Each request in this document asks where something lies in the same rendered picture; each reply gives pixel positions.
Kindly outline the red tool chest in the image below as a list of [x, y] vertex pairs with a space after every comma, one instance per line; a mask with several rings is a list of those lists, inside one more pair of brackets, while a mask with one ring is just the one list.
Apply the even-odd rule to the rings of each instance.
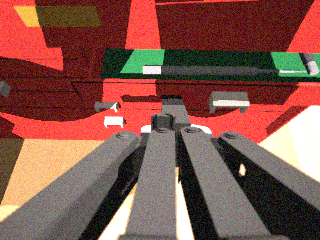
[[[181, 95], [191, 125], [261, 143], [320, 106], [320, 72], [310, 75], [300, 53], [320, 71], [320, 0], [0, 0], [0, 138], [140, 136], [162, 95]], [[307, 72], [143, 75], [143, 66]]]

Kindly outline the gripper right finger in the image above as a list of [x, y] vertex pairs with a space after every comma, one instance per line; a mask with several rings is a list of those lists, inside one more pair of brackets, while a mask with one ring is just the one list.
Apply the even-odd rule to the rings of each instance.
[[240, 133], [191, 125], [181, 95], [171, 98], [194, 240], [320, 240], [319, 181]]

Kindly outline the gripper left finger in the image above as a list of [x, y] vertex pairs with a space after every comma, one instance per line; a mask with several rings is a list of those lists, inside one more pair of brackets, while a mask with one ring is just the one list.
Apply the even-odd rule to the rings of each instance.
[[171, 95], [162, 95], [140, 136], [110, 136], [1, 220], [0, 240], [99, 240], [136, 183], [116, 240], [179, 240], [176, 128]]

